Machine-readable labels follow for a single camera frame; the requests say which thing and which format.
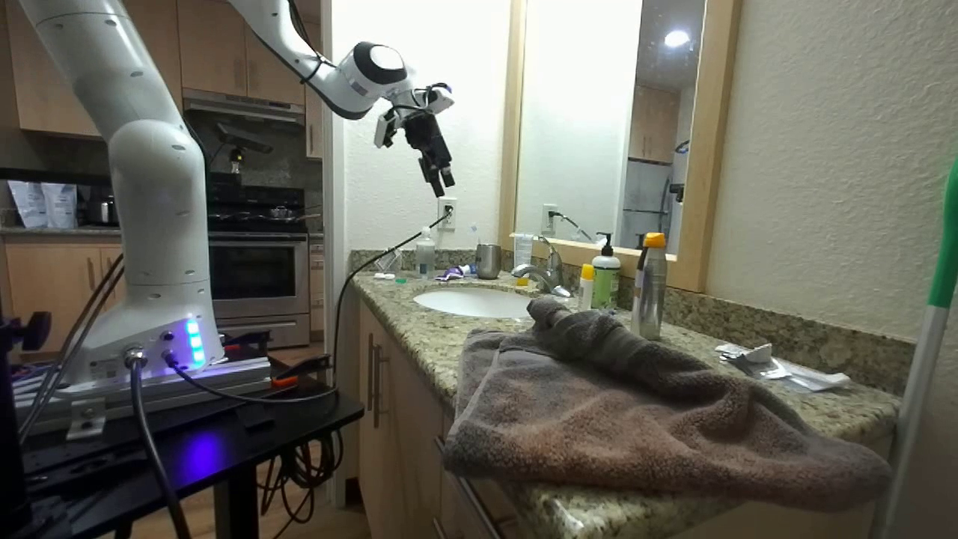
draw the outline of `mirror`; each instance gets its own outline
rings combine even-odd
[[[636,232],[666,228],[672,283],[703,289],[739,0],[512,8],[501,243],[548,232],[566,262],[584,262],[596,231],[610,231],[636,268]],[[690,42],[666,48],[672,25],[690,25]]]

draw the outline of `black table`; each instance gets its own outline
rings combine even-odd
[[[257,536],[254,467],[260,460],[311,436],[338,430],[363,416],[363,404],[343,392],[311,404],[268,407],[217,400],[199,407],[208,409],[149,412],[149,425],[161,425],[157,428],[157,445],[181,497],[217,485],[220,536]],[[170,428],[170,422],[182,422],[182,412],[202,412],[202,419]],[[105,473],[70,481],[66,487],[52,487],[60,509],[66,509],[70,536],[128,529],[136,518],[166,506],[154,467],[140,443],[131,436],[136,419],[117,419],[109,425],[109,433],[124,443],[99,457],[112,464]],[[60,445],[46,445],[46,439],[30,443],[24,454],[28,470],[30,464],[36,467],[36,460],[58,457],[60,452],[64,433]]]

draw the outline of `soap dispenser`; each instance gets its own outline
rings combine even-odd
[[[600,258],[594,258],[594,307],[600,310],[616,310],[616,295],[619,295],[619,258],[610,244],[610,232],[606,232],[606,244]]]

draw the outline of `granite countertop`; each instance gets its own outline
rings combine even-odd
[[[528,328],[531,319],[506,316],[455,316],[420,307],[414,293],[423,286],[459,286],[434,282],[377,282],[374,276],[358,276],[363,299],[386,319],[393,337],[408,349],[416,367],[434,383],[438,398],[453,409],[459,388],[459,355],[471,328]],[[738,367],[715,355],[723,337],[691,331],[666,323],[663,341],[681,347],[718,370],[744,376]],[[896,425],[898,398],[868,386],[848,386],[842,392],[805,392],[786,380],[766,380],[766,386],[789,400],[804,419],[826,433],[881,445]],[[645,497],[619,490],[581,490],[581,487],[545,487],[545,485],[506,485],[509,497],[524,509],[534,529],[543,536],[675,536],[696,526],[738,500],[706,497]]]

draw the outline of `white wall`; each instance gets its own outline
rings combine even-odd
[[[420,67],[423,81],[447,81],[455,103],[440,112],[453,151],[459,231],[444,244],[497,238],[509,0],[355,0],[332,5],[332,55],[358,42],[386,42]],[[423,183],[420,151],[395,135],[377,148],[374,118],[343,123],[335,183],[344,187],[344,247],[383,247],[438,219],[431,186]]]
[[[958,154],[958,3],[744,5],[711,293],[917,341]],[[955,316],[908,536],[955,521]]]

